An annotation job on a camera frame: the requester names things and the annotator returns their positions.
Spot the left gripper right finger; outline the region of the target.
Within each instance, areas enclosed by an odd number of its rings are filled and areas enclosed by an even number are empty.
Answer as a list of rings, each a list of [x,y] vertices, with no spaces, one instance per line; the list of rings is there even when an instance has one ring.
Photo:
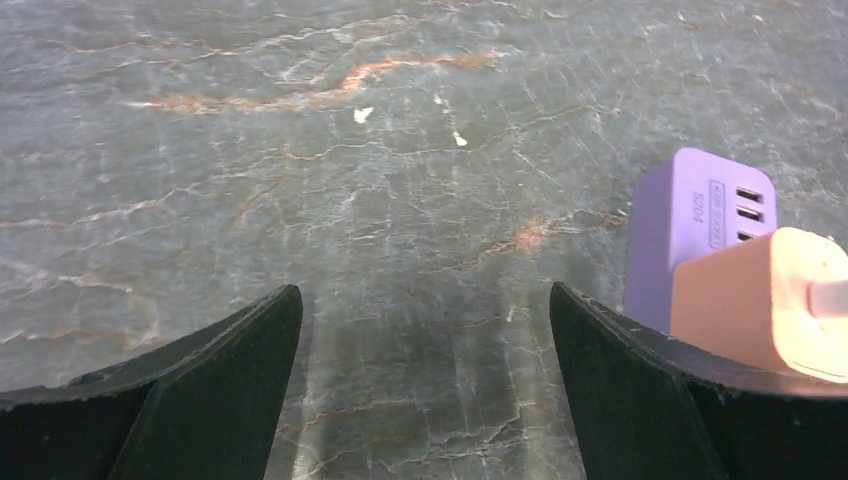
[[[847,388],[737,363],[564,284],[550,323],[590,479],[847,475]]]

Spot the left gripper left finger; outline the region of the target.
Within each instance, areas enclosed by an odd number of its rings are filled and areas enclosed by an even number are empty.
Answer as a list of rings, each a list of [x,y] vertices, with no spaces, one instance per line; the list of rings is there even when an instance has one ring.
[[[131,360],[4,392],[2,477],[262,478],[302,319],[284,285]]]

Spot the pink charger plug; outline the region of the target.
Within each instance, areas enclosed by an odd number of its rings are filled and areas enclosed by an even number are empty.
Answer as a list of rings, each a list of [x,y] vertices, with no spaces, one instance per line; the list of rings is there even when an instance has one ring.
[[[792,227],[679,264],[673,337],[775,372],[847,380],[847,254]]]

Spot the purple USB power strip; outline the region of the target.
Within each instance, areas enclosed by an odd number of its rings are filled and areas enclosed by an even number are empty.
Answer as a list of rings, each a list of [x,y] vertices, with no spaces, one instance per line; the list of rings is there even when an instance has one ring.
[[[674,268],[777,227],[777,194],[761,170],[692,147],[633,189],[624,314],[670,331]]]

